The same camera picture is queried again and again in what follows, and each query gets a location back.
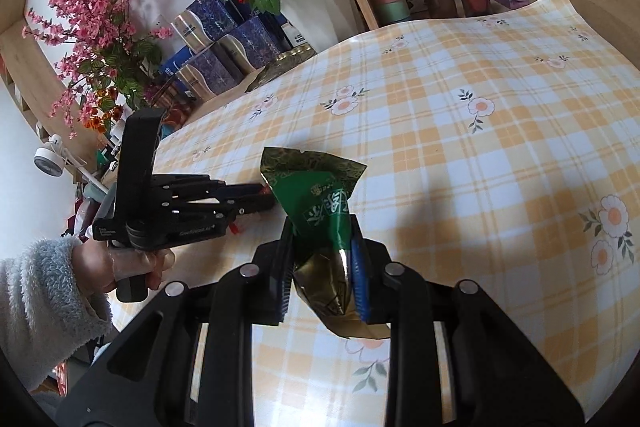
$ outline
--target person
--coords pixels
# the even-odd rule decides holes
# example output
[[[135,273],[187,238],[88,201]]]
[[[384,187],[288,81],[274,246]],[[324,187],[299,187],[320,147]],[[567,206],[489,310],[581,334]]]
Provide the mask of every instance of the person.
[[[170,250],[143,253],[65,236],[38,241],[0,261],[0,349],[28,391],[51,369],[113,328],[106,293],[116,280],[146,274],[157,290]]]

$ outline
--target green packet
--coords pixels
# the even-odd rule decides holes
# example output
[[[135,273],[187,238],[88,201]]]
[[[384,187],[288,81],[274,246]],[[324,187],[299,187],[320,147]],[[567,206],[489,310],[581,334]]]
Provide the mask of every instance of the green packet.
[[[294,283],[324,324],[344,337],[386,338],[359,320],[351,299],[347,200],[367,168],[338,156],[265,147],[260,172],[294,228]]]

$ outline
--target silver rivet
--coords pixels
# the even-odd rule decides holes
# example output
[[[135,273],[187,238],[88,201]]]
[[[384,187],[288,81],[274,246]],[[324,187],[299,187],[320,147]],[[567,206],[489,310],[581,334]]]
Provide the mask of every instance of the silver rivet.
[[[182,292],[184,292],[184,284],[178,281],[170,282],[167,286],[164,287],[164,293],[166,293],[170,297],[177,297]]]
[[[389,263],[385,266],[385,272],[394,277],[398,277],[404,273],[404,266],[400,263]]]
[[[240,267],[240,275],[242,277],[255,277],[260,273],[260,268],[257,264],[249,263]]]
[[[474,293],[478,293],[478,285],[471,279],[465,279],[460,282],[460,291],[467,295],[473,295]]]

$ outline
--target yellow checkered tablecloth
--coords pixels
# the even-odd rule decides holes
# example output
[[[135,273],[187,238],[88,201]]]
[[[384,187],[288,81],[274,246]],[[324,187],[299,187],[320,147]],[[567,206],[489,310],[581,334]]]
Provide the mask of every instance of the yellow checkered tablecloth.
[[[367,164],[350,200],[363,234],[426,279],[478,281],[589,417],[640,348],[639,86],[568,0],[401,23],[177,132],[156,172],[259,181],[264,146]],[[219,279],[284,215],[244,218],[178,248],[169,279]],[[137,309],[114,301],[116,326]],[[253,360],[257,425],[382,425],[388,341],[336,337],[292,295],[284,325],[254,328]]]

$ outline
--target tablecloth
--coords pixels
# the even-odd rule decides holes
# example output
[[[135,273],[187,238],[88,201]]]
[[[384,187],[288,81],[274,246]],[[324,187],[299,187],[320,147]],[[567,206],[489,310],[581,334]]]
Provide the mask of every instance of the tablecloth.
[[[156,172],[260,181],[264,146],[367,164],[349,202],[365,237],[429,280],[478,281],[589,417],[640,348],[639,86],[569,0],[401,23],[165,139]],[[245,217],[178,248],[168,278],[213,282],[278,238],[282,211]],[[120,328],[139,309],[112,303]],[[254,327],[253,363],[257,425],[382,424],[388,341],[333,336],[295,295]]]

